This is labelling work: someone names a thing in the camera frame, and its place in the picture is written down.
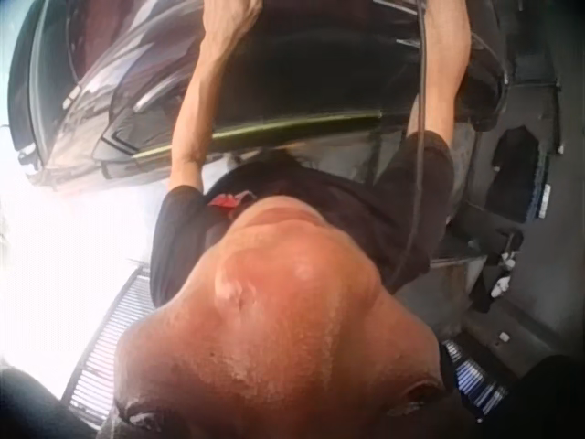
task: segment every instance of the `metal grate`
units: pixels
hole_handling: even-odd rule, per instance
[[[459,345],[450,340],[443,345],[455,364],[459,391],[486,416],[508,394],[507,389],[490,379],[475,361],[467,358]]]
[[[118,294],[96,337],[81,357],[62,398],[69,409],[96,430],[113,401],[113,361],[123,332],[154,311],[150,273],[139,268]]]

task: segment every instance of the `man's arm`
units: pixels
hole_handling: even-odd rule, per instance
[[[429,0],[427,30],[427,99],[425,129],[440,135],[447,145],[453,137],[455,98],[471,54],[472,35],[465,0]],[[419,131],[418,98],[407,134]]]
[[[261,0],[206,0],[206,36],[173,133],[169,189],[180,186],[203,191],[201,169],[211,142],[213,120],[226,62],[250,30]]]

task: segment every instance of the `black t-shirt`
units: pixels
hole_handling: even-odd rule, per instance
[[[254,199],[275,195],[298,198],[345,231],[376,264],[390,292],[429,270],[432,253],[444,233],[453,185],[453,164],[445,142],[425,133],[420,224],[407,262],[394,285],[394,271],[410,235],[416,180],[416,134],[407,138],[373,187],[302,167],[289,156],[239,167],[207,194],[177,187],[165,198],[156,230],[151,263],[151,294],[155,306],[170,301],[181,289],[201,255],[217,243],[234,214],[210,206],[219,195],[244,192]]]

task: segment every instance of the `black wire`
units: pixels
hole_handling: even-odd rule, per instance
[[[422,7],[422,0],[416,0],[417,12],[419,18],[420,29],[420,91],[419,91],[419,139],[417,145],[417,168],[416,168],[416,187],[414,192],[414,204],[412,208],[412,227],[410,229],[409,240],[406,248],[400,257],[400,262],[392,277],[390,285],[395,286],[400,273],[404,270],[414,240],[419,232],[420,225],[420,206],[422,205],[422,178],[424,174],[424,132],[426,120],[426,103],[427,103],[427,30],[424,24],[424,9]]]

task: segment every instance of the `car body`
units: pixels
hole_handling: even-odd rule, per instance
[[[168,175],[170,141],[204,36],[202,0],[37,0],[9,83],[15,149],[57,190]],[[469,1],[473,54],[457,119],[493,126],[506,96],[492,0]],[[210,153],[402,129],[418,92],[411,0],[265,0],[227,67]]]

